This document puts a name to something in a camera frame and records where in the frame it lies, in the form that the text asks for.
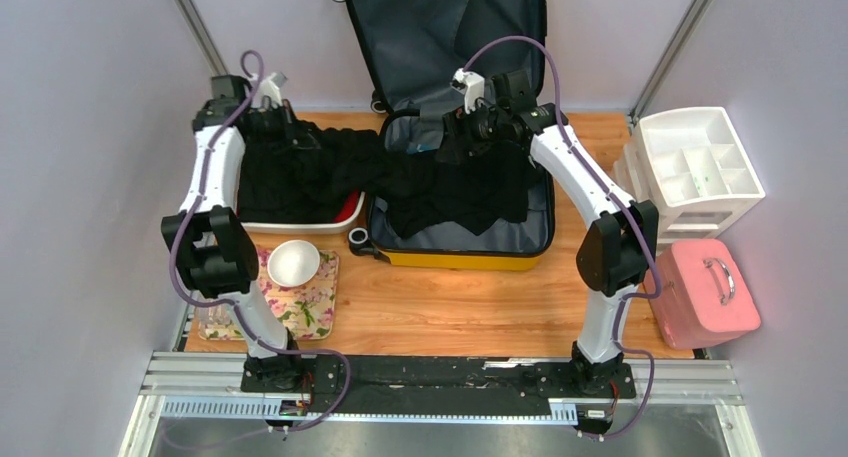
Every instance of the pink box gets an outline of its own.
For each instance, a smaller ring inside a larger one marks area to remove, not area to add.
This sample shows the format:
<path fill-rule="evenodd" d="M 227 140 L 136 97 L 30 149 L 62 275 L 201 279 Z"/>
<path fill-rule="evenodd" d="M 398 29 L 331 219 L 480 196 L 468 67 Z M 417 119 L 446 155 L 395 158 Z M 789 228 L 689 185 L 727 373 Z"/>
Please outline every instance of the pink box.
<path fill-rule="evenodd" d="M 712 347 L 760 326 L 751 293 L 721 241 L 679 240 L 657 258 L 657 268 L 663 290 L 651 309 L 670 347 Z M 654 288 L 650 272 L 645 286 Z"/>

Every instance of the wooden table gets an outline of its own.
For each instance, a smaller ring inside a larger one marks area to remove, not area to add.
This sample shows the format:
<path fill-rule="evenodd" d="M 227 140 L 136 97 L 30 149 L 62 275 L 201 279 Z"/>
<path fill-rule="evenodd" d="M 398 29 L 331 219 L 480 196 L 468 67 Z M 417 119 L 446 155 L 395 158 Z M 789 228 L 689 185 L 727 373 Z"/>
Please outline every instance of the wooden table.
<path fill-rule="evenodd" d="M 301 114 L 322 127 L 379 130 L 383 116 L 371 113 Z M 572 114 L 581 142 L 610 172 L 629 138 L 621 114 Z M 575 254 L 586 229 L 561 189 L 556 195 L 556 236 L 539 265 L 527 272 L 396 267 L 354 257 L 346 235 L 252 234 L 273 248 L 304 238 L 342 256 L 336 320 L 324 340 L 301 348 L 332 348 L 351 354 L 443 356 L 570 356 L 583 325 L 587 288 Z M 636 301 L 624 331 L 630 347 L 659 358 L 692 358 L 669 348 L 647 302 Z M 186 351 L 244 352 L 244 342 L 209 341 L 192 326 Z"/>

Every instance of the white bowl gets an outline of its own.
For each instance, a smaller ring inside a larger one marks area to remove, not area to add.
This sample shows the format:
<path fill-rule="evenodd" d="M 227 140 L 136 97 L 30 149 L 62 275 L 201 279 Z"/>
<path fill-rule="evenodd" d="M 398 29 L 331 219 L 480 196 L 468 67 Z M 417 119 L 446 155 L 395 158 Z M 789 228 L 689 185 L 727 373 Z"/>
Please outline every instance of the white bowl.
<path fill-rule="evenodd" d="M 268 257 L 268 276 L 282 287 L 297 287 L 309 282 L 318 272 L 321 254 L 305 240 L 281 244 Z"/>

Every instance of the light purple wall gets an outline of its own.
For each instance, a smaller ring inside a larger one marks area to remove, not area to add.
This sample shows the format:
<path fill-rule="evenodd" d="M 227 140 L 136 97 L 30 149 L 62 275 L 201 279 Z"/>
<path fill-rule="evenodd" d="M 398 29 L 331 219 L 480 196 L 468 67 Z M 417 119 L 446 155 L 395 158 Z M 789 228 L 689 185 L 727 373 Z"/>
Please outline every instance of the light purple wall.
<path fill-rule="evenodd" d="M 115 455 L 208 67 L 173 0 L 0 0 L 0 42 L 0 454 Z"/>
<path fill-rule="evenodd" d="M 724 240 L 763 319 L 718 349 L 763 455 L 845 455 L 848 0 L 714 0 L 650 112 L 722 105 L 766 198 Z"/>
<path fill-rule="evenodd" d="M 367 110 L 373 84 L 347 9 L 331 0 L 194 0 L 230 72 L 245 48 L 288 77 L 296 109 Z M 547 0 L 563 105 L 627 109 L 691 0 Z M 553 100 L 545 82 L 544 102 Z"/>

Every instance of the suitcase handle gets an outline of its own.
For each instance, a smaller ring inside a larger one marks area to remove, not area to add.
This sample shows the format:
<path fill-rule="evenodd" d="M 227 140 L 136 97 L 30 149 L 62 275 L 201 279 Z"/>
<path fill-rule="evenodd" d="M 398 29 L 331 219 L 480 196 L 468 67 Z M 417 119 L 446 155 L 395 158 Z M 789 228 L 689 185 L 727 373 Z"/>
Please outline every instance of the suitcase handle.
<path fill-rule="evenodd" d="M 721 270 L 724 271 L 724 276 L 727 277 L 727 283 L 730 284 L 730 292 L 729 293 L 725 294 L 722 291 L 719 294 L 719 296 L 721 297 L 721 305 L 727 305 L 728 303 L 730 303 L 731 300 L 733 300 L 733 297 L 736 295 L 736 281 L 733 280 L 733 276 L 730 274 L 730 269 L 727 268 L 727 264 L 725 264 L 723 260 L 721 260 L 717 257 L 711 257 L 711 258 L 708 258 L 708 259 L 704 259 L 704 265 L 708 269 L 712 268 L 713 262 L 718 263 L 719 267 L 721 267 Z"/>

